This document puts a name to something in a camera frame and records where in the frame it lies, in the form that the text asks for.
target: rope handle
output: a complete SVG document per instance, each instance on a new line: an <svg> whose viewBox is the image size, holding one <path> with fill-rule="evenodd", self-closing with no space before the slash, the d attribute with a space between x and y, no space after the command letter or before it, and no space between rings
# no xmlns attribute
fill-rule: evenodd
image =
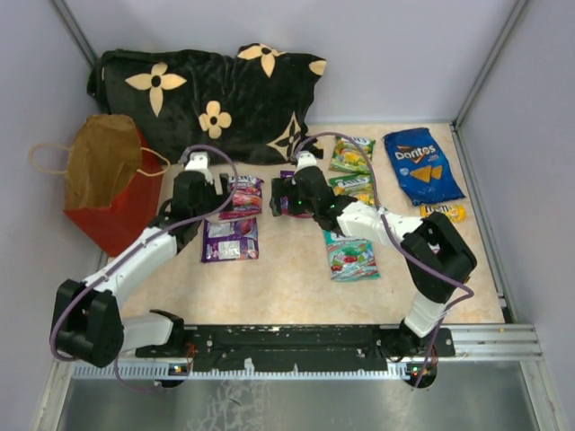
<svg viewBox="0 0 575 431"><path fill-rule="evenodd" d="M158 157L159 159L162 159L162 161L167 165L164 169L162 169L159 172L154 172L154 173L149 173L146 171L142 171L141 169L138 169L136 172L141 173L142 175L146 176L146 177L159 177L160 175L164 175L166 172L168 172L168 169L170 169L170 166L172 166L172 164L170 163L170 161L168 159L166 159L165 157L163 157L161 154L159 154L157 151L151 150L150 148L145 148L144 146L142 147L142 151L147 151L149 153L152 153L153 155L155 155L156 157Z"/></svg>
<svg viewBox="0 0 575 431"><path fill-rule="evenodd" d="M36 150L38 150L39 148L42 148L44 146L51 146L51 147L57 148L59 150L68 151L69 153L72 152L72 148L68 148L67 146L64 146L62 144L51 144L48 142L37 144L37 145L33 146L30 149L30 151L28 152L28 160L30 161L32 168L34 168L38 172L48 173L50 175L66 175L66 171L55 171L55 170L51 170L51 169L46 169L46 168L43 168L42 166L40 166L39 164L36 163L36 161L34 160L34 153L36 153Z"/></svg>

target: beige table surface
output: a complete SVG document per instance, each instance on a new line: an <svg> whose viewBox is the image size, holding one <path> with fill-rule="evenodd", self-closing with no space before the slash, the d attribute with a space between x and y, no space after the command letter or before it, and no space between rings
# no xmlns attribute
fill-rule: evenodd
<svg viewBox="0 0 575 431"><path fill-rule="evenodd" d="M428 127L451 163L452 172L465 194L466 187L456 149L447 124L314 126L310 133L336 131L377 139L374 151L377 184L383 205L404 215L418 215L419 208L400 189L382 141L382 136L406 128ZM320 142L331 156L334 140ZM320 161L328 178L341 173L327 171L329 157ZM215 172L230 172L224 166ZM344 324L395 323L411 307L416 293L404 258L393 248L374 244L381 278L352 283L330 280L322 230L313 220L273 217L270 179L280 169L293 166L239 164L240 174L265 180L263 214L258 216L260 258L249 261L200 263L202 235L178 256L157 269L129 298L122 314L147 312L152 308L181 316L189 324ZM162 200L172 193L178 169L164 177ZM461 199L467 211L458 231L478 260L469 287L475 297L454 308L446 322L503 322L498 297L487 263L473 208Z"/></svg>

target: doritos bag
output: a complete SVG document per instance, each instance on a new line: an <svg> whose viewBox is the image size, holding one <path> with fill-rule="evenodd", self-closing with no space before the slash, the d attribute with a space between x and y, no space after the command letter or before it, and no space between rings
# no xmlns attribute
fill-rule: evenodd
<svg viewBox="0 0 575 431"><path fill-rule="evenodd" d="M75 136L65 171L64 213L109 256L121 254L155 217L162 175L156 152L125 115L89 117Z"/></svg>
<svg viewBox="0 0 575 431"><path fill-rule="evenodd" d="M464 198L449 162L428 128L412 128L384 136L395 175L413 205Z"/></svg>

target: red paper bag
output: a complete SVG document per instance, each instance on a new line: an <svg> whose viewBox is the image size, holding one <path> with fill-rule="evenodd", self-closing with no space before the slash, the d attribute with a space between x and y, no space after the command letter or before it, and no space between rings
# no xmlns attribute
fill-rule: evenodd
<svg viewBox="0 0 575 431"><path fill-rule="evenodd" d="M118 256L155 217L167 168L124 115L89 117L69 151L64 213Z"/></svg>

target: snack bag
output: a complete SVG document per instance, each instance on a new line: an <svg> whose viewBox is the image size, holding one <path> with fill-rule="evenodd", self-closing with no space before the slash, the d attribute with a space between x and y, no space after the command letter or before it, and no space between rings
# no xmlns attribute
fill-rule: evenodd
<svg viewBox="0 0 575 431"><path fill-rule="evenodd" d="M352 137L363 147L364 150L366 150L367 156L371 160L376 140L368 139L366 137ZM366 159L361 155L355 145L342 137L335 138L335 148L333 149L330 169L332 171L340 172L369 173Z"/></svg>
<svg viewBox="0 0 575 431"><path fill-rule="evenodd" d="M291 178L293 176L294 176L294 171L279 171L279 177L281 179ZM284 216L290 216L290 217L295 217L295 218L312 218L313 217L313 215L311 215L311 214L298 214L298 215L290 214L288 212L288 198L282 198L281 199L281 213Z"/></svg>
<svg viewBox="0 0 575 431"><path fill-rule="evenodd" d="M204 221L202 262L258 259L259 255L255 218L225 223Z"/></svg>
<svg viewBox="0 0 575 431"><path fill-rule="evenodd" d="M453 223L465 220L465 207L463 205L422 205L420 211L422 217L438 212L445 214Z"/></svg>
<svg viewBox="0 0 575 431"><path fill-rule="evenodd" d="M329 180L337 195L353 196L364 204L374 206L374 183L371 175L345 175Z"/></svg>
<svg viewBox="0 0 575 431"><path fill-rule="evenodd" d="M333 281L379 278L371 242L323 231Z"/></svg>
<svg viewBox="0 0 575 431"><path fill-rule="evenodd" d="M413 205L464 198L428 128L390 133L384 141L399 185Z"/></svg>
<svg viewBox="0 0 575 431"><path fill-rule="evenodd" d="M240 218L261 214L261 184L263 180L251 175L238 177L237 191L234 194L233 205L230 211L222 211L219 220L237 220ZM230 191L234 187L234 177L229 179Z"/></svg>

